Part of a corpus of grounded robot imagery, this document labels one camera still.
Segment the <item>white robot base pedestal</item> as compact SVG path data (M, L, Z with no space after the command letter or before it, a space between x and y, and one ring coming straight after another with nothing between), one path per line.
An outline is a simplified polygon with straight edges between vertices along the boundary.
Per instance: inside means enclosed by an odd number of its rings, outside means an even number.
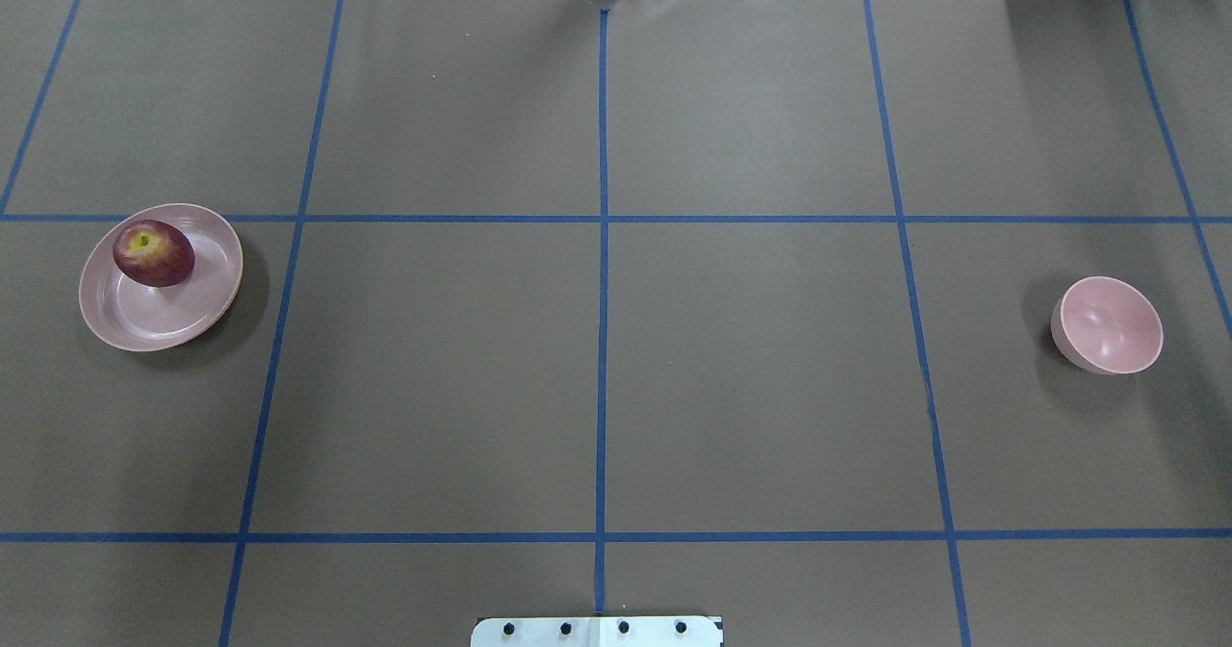
M724 646L721 617L702 615L490 617L471 646Z

